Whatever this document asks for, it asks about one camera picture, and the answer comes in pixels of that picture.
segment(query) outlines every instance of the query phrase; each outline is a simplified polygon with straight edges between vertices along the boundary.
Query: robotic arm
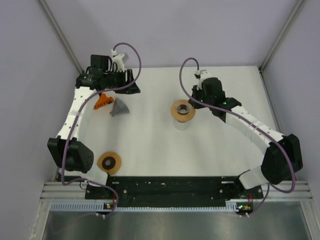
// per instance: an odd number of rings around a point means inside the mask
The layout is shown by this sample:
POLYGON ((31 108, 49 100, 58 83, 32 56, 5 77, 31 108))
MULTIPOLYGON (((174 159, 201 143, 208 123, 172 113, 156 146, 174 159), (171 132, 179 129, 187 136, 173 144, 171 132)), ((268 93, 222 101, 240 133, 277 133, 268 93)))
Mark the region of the robotic arm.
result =
MULTIPOLYGON (((73 102, 66 120, 57 136, 49 138, 47 143, 55 164, 61 168, 66 139, 75 117, 79 115, 68 145, 65 170, 66 172, 73 171, 72 175, 74 176, 89 177, 92 180, 97 179, 102 184, 105 184, 107 179, 96 175, 95 172, 100 171, 95 171, 94 169, 96 167, 93 164, 94 153, 83 144, 87 125, 99 96, 94 96, 84 106, 81 113, 78 113, 78 110, 92 94, 105 89, 123 87, 134 80, 132 69, 125 69, 128 55, 126 53, 117 54, 114 50, 111 54, 112 58, 105 55, 91 55, 90 66, 86 69, 86 72, 81 73, 76 79, 73 102)), ((117 94, 137 94, 140 93, 140 89, 134 83, 128 88, 115 92, 117 94)))
MULTIPOLYGON (((211 77, 208 71, 198 70, 195 73, 195 77, 198 79, 198 84, 194 85, 192 88, 193 98, 205 104, 229 110, 243 116, 256 127, 268 133, 268 135, 283 147, 289 156, 295 173, 303 167, 300 142, 295 135, 290 134, 286 136, 271 129, 252 116, 239 101, 233 97, 226 97, 225 92, 222 89, 221 81, 216 77, 211 77)), ((192 101, 192 99, 189 100, 189 103, 195 109, 204 108, 204 106, 192 101)), ((210 109, 210 111, 224 123, 229 124, 240 131, 261 150, 262 154, 264 154, 261 166, 240 174, 234 180, 234 188, 236 191, 241 193, 245 189, 251 189, 262 184, 272 183, 276 185, 284 180, 291 179, 288 163, 280 149, 267 137, 258 132, 252 124, 248 124, 239 117, 227 112, 217 109, 210 109)))

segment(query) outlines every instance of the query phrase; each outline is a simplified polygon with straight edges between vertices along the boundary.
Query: orange plastic piece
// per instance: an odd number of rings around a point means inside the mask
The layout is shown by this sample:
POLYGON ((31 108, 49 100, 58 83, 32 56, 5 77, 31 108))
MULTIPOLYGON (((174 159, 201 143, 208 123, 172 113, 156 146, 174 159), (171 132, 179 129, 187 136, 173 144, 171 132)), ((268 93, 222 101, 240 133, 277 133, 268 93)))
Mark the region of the orange plastic piece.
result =
POLYGON ((114 101, 115 101, 115 100, 113 99, 112 96, 106 96, 106 94, 101 93, 101 96, 100 96, 100 98, 98 99, 98 101, 96 101, 93 109, 94 109, 94 110, 97 110, 97 109, 102 108, 102 107, 104 107, 104 106, 106 106, 106 105, 108 105, 108 104, 113 103, 114 101))

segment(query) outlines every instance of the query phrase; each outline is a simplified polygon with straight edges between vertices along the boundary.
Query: masking tape roll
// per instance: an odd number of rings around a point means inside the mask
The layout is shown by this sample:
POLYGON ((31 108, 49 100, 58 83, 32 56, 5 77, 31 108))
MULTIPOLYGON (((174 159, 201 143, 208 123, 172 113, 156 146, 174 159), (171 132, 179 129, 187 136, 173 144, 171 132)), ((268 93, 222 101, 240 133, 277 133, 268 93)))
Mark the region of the masking tape roll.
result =
POLYGON ((174 126, 178 130, 185 130, 190 125, 190 120, 194 118, 196 110, 188 100, 181 99, 175 101, 171 106, 171 115, 174 118, 174 126))
POLYGON ((99 157, 96 164, 102 171, 113 175, 118 172, 121 167, 121 158, 117 153, 108 151, 99 157))

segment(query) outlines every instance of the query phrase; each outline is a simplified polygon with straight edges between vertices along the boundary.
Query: metal corner post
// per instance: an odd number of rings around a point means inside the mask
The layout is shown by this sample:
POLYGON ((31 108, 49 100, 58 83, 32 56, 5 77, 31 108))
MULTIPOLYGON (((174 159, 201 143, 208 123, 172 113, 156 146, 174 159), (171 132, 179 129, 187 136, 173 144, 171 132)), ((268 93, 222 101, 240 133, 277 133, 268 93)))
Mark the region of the metal corner post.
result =
POLYGON ((260 67, 261 71, 263 72, 268 63, 270 62, 271 58, 273 57, 273 55, 276 53, 276 51, 278 50, 278 47, 280 46, 280 44, 282 43, 282 41, 285 39, 288 31, 290 30, 292 24, 295 22, 295 20, 297 19, 297 16, 299 15, 299 13, 301 12, 301 10, 303 9, 305 3, 307 0, 297 0, 291 14, 289 15, 288 19, 286 20, 281 32, 279 33, 278 37, 276 38, 276 40, 274 41, 271 49, 269 50, 267 56, 264 58, 262 65, 260 67))
POLYGON ((72 51, 64 33, 62 32, 62 30, 60 29, 53 13, 51 12, 46 0, 37 0, 38 3, 40 4, 40 7, 42 8, 44 14, 46 15, 50 25, 53 28, 53 31, 55 32, 56 36, 58 37, 60 43, 62 44, 66 54, 68 55, 68 57, 70 58, 70 60, 72 61, 74 67, 77 69, 77 71, 79 73, 83 72, 83 69, 78 61, 78 59, 76 58, 74 52, 72 51))

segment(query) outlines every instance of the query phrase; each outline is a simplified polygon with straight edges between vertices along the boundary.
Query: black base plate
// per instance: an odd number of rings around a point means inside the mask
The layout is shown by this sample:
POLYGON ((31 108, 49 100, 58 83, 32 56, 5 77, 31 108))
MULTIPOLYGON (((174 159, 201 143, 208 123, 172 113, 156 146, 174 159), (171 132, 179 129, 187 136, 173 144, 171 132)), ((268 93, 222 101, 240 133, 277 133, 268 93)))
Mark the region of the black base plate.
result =
MULTIPOLYGON (((260 186, 241 194, 234 191, 235 176, 109 176, 107 186, 119 195, 118 207, 224 207, 230 199, 262 199, 260 186)), ((85 199, 111 200, 113 193, 88 185, 85 199)))

